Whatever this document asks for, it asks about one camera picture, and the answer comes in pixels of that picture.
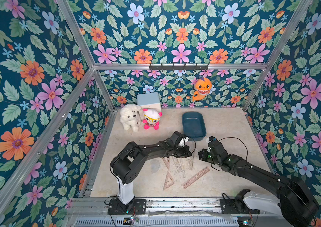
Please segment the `thin clear ruler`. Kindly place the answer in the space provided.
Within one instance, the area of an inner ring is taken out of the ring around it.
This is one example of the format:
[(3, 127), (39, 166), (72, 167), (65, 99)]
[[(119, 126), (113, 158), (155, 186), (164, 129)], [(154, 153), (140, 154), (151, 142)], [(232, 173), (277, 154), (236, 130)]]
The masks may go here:
[(180, 168), (181, 168), (181, 172), (182, 172), (182, 177), (186, 178), (186, 172), (185, 172), (185, 168), (183, 165), (183, 159), (179, 159), (179, 164), (180, 164)]

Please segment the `clear straight ruler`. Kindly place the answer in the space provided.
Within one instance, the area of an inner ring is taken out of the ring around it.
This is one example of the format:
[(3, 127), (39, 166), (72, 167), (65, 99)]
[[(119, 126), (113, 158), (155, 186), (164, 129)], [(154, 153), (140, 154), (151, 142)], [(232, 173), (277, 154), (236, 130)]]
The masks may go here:
[(188, 158), (188, 170), (193, 169), (193, 163), (194, 163), (194, 155), (192, 155)]

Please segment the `teal plastic storage box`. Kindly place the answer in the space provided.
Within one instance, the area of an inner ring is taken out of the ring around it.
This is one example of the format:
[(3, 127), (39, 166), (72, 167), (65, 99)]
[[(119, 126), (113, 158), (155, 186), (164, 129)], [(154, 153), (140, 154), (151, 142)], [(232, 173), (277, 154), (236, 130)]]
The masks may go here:
[(182, 115), (183, 132), (195, 141), (201, 141), (206, 136), (206, 126), (203, 115), (199, 112), (186, 112)]

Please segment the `pink long straight ruler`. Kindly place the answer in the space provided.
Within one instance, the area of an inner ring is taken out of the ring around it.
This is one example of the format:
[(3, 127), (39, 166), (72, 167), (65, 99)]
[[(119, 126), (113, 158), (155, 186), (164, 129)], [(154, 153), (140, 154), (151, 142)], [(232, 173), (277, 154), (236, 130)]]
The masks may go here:
[(192, 185), (194, 182), (196, 182), (199, 178), (203, 177), (205, 174), (207, 174), (210, 171), (209, 167), (205, 167), (202, 170), (200, 170), (198, 173), (196, 173), (195, 175), (193, 175), (191, 178), (189, 178), (188, 180), (186, 180), (183, 184), (182, 184), (182, 188), (183, 189), (187, 189), (190, 185)]

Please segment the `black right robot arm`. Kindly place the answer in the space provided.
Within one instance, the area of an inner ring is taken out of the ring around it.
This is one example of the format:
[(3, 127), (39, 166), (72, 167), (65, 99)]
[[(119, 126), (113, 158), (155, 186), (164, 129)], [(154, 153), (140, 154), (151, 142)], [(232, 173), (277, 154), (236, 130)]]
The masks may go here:
[(306, 183), (298, 178), (287, 178), (261, 169), (246, 159), (229, 154), (220, 140), (209, 137), (207, 148), (198, 152), (199, 160), (218, 165), (222, 172), (251, 181), (271, 195), (242, 190), (236, 199), (251, 210), (281, 215), (294, 227), (315, 227), (319, 204)]

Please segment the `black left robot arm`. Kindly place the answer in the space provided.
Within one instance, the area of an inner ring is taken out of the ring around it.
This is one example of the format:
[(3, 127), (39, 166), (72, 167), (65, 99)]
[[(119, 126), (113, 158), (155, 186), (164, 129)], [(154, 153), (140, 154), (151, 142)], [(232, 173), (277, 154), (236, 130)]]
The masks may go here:
[(175, 131), (169, 138), (151, 145), (128, 143), (113, 158), (109, 165), (110, 172), (118, 181), (117, 200), (122, 205), (129, 205), (135, 199), (133, 181), (141, 172), (146, 161), (156, 158), (175, 157), (178, 159), (192, 156), (186, 144), (190, 138)]

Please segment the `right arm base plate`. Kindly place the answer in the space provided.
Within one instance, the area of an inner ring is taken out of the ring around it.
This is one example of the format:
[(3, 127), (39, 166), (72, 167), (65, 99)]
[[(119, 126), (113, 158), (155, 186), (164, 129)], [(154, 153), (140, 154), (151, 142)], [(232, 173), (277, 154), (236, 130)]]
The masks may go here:
[(220, 199), (220, 207), (223, 214), (259, 214), (259, 210), (249, 209), (246, 204), (240, 200), (235, 199)]

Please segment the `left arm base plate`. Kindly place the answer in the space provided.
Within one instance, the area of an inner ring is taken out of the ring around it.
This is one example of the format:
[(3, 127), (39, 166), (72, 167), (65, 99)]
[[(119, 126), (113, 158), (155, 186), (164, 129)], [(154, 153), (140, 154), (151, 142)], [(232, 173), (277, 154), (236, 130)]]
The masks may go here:
[(146, 199), (133, 199), (127, 205), (124, 205), (118, 198), (112, 199), (109, 202), (108, 215), (145, 214), (146, 205)]

